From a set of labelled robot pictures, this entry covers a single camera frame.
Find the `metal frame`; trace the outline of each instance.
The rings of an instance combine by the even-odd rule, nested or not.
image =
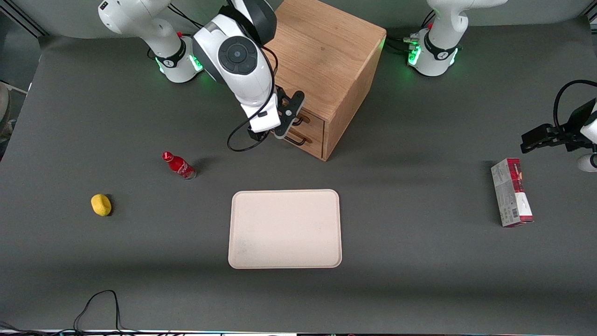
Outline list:
[[[44,28],[31,19],[12,0],[0,0],[0,10],[12,21],[16,22],[19,26],[23,27],[23,29],[28,31],[36,38],[49,35]]]

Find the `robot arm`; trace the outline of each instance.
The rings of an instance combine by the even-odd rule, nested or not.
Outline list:
[[[423,28],[411,34],[410,41],[416,45],[408,64],[425,76],[442,75],[454,63],[457,45],[469,27],[464,13],[474,8],[503,5],[508,0],[427,0],[436,13],[433,28]]]
[[[265,0],[228,0],[229,6],[193,36],[193,53],[207,73],[226,84],[241,104],[251,124],[250,133],[264,136],[269,130],[284,138],[302,103],[298,91],[284,113],[283,91],[261,46],[273,39],[276,16]]]
[[[558,121],[559,100],[564,91],[574,84],[588,84],[597,87],[597,83],[575,80],[560,89],[553,107],[553,123],[542,124],[522,135],[521,150],[526,154],[542,147],[565,145],[568,152],[587,148],[593,154],[586,154],[577,160],[578,168],[585,172],[597,172],[597,99],[592,99],[572,112],[565,124]]]
[[[160,70],[175,83],[191,80],[201,65],[192,55],[191,38],[179,37],[166,20],[155,16],[170,0],[104,0],[97,12],[114,33],[138,36],[156,55]]]

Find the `white tray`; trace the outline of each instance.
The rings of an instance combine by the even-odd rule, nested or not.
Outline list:
[[[341,261],[334,190],[240,191],[232,198],[233,268],[333,268]]]

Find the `green led light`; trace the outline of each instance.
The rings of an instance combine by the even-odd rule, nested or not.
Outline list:
[[[164,69],[162,69],[162,65],[159,63],[159,61],[158,61],[158,58],[157,58],[157,57],[155,58],[155,62],[156,62],[156,63],[158,64],[158,66],[159,66],[159,71],[160,71],[161,73],[164,73]]]
[[[408,63],[410,65],[417,64],[418,57],[421,55],[421,47],[418,45],[415,49],[413,49],[410,54],[408,55]]]
[[[189,59],[190,59],[190,62],[193,63],[193,66],[195,67],[195,70],[197,72],[203,70],[203,66],[201,65],[201,63],[199,63],[199,61],[197,60],[197,57],[195,57],[193,55],[189,55]]]
[[[450,61],[450,65],[454,64],[454,60],[456,59],[456,54],[458,53],[458,48],[454,50],[454,55],[452,56],[452,60]]]

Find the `drawer handle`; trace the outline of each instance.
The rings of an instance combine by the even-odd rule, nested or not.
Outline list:
[[[303,140],[301,142],[292,140],[291,138],[289,138],[288,136],[285,137],[284,139],[286,139],[288,142],[294,144],[295,146],[302,146],[304,145],[305,142],[307,142],[307,138],[303,138]]]
[[[295,122],[293,122],[293,126],[298,126],[298,125],[302,124],[302,123],[303,123],[303,120],[304,120],[304,118],[303,118],[303,117],[300,117],[300,118],[298,119],[298,121],[295,121]]]
[[[293,126],[298,126],[298,125],[302,124],[302,123],[303,123],[303,121],[304,121],[304,123],[305,123],[305,124],[309,124],[309,123],[311,122],[311,121],[309,120],[309,118],[307,118],[307,117],[304,117],[304,116],[302,116],[302,115],[301,115],[301,116],[298,118],[298,120],[297,120],[297,121],[293,122]]]

